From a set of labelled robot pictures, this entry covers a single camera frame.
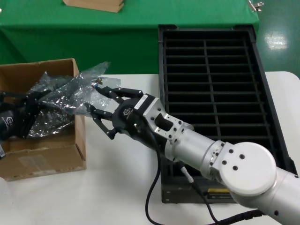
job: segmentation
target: table surface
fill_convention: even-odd
[[[0,27],[105,27],[123,29],[176,24],[189,27],[258,26],[246,0],[127,0],[119,13],[68,7],[62,0],[1,0]]]
[[[269,72],[267,79],[290,156],[300,169],[300,80],[288,72]],[[123,87],[158,95],[157,75],[110,75]],[[115,108],[111,104],[108,110]],[[157,169],[154,151],[126,135],[109,140],[86,119],[86,171],[0,182],[0,219],[5,225],[148,225],[144,204]],[[213,204],[217,219],[247,211],[237,204]],[[166,225],[212,223],[203,204],[163,204],[160,183],[150,200],[151,217]],[[275,225],[264,216],[239,225]]]

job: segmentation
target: black plastic tray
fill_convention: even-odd
[[[160,97],[166,111],[213,140],[255,142],[267,148],[277,166],[296,173],[290,159],[252,26],[227,30],[160,27]],[[203,192],[224,188],[189,167]],[[162,201],[202,203],[171,161],[162,160]],[[210,203],[233,203],[213,195]]]

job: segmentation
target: green tablecloth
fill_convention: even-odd
[[[0,64],[75,58],[80,70],[111,61],[111,74],[158,73],[158,25],[253,24],[247,0],[125,0],[115,14],[62,0],[0,0]]]

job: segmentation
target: black cable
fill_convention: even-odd
[[[157,172],[156,172],[156,175],[155,175],[155,178],[153,180],[153,183],[151,184],[150,186],[150,189],[149,189],[149,192],[147,194],[147,198],[146,198],[146,203],[145,203],[145,212],[146,212],[146,217],[147,219],[154,225],[163,225],[163,224],[160,224],[160,223],[157,223],[155,222],[154,220],[151,219],[150,215],[149,215],[149,200],[150,200],[150,196],[152,194],[152,191],[158,181],[158,178],[160,176],[160,170],[161,170],[161,159],[160,159],[160,149],[159,149],[159,145],[156,141],[156,138],[154,136],[154,134],[151,132],[150,128],[147,127],[147,133],[149,135],[149,137],[151,138],[151,141],[155,147],[155,150],[156,150],[156,154],[157,154]]]
[[[249,220],[249,219],[253,219],[255,217],[261,217],[263,215],[264,215],[264,213],[261,212],[260,210],[252,210],[252,211],[237,214],[237,215],[229,217],[227,219],[220,220],[219,224],[220,225],[230,225],[230,224],[234,224],[236,222],[242,221],[242,220]]]
[[[192,188],[204,200],[204,203],[206,204],[207,209],[210,212],[210,216],[213,219],[213,221],[215,222],[215,223],[209,224],[209,225],[230,225],[230,224],[234,224],[236,222],[242,221],[242,220],[249,220],[249,219],[253,219],[255,217],[261,217],[261,216],[265,215],[260,210],[252,210],[252,211],[243,212],[243,213],[237,214],[235,216],[218,221],[215,218],[209,203],[207,202],[206,198],[204,197],[203,192],[198,187],[198,185],[194,182],[194,179],[192,178],[192,176],[188,173],[187,169],[185,168],[184,163],[179,161],[179,162],[177,162],[177,164],[180,166],[180,170],[183,172],[183,174],[187,177]]]
[[[210,217],[212,218],[212,220],[215,222],[214,224],[219,224],[219,221],[216,219],[216,217],[214,216],[210,204],[208,203],[208,201],[206,200],[206,198],[204,197],[203,192],[201,191],[201,189],[198,187],[198,185],[193,182],[191,183],[191,186],[193,187],[193,189],[197,192],[198,195],[200,195],[200,197],[203,199],[204,203],[206,204],[206,207],[208,209],[208,211],[210,212]]]
[[[216,219],[216,217],[214,216],[210,204],[208,203],[208,201],[206,200],[206,198],[204,197],[203,192],[201,191],[201,189],[198,187],[198,185],[194,182],[194,179],[192,178],[192,176],[188,173],[187,169],[185,168],[185,165],[183,162],[177,162],[177,164],[180,166],[180,170],[183,172],[183,174],[187,177],[188,182],[191,184],[192,188],[196,191],[196,193],[198,195],[200,195],[200,197],[203,199],[204,203],[206,204],[206,207],[210,213],[210,217],[212,218],[212,220],[215,222],[215,224],[219,224],[219,221]]]

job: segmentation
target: cardboard box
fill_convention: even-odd
[[[41,75],[75,76],[74,59],[0,65],[0,90],[26,93]],[[17,180],[86,169],[84,117],[75,116],[70,133],[3,142],[6,156],[0,160],[0,177]]]
[[[119,12],[123,6],[123,0],[63,0],[67,6],[90,8],[112,13]]]

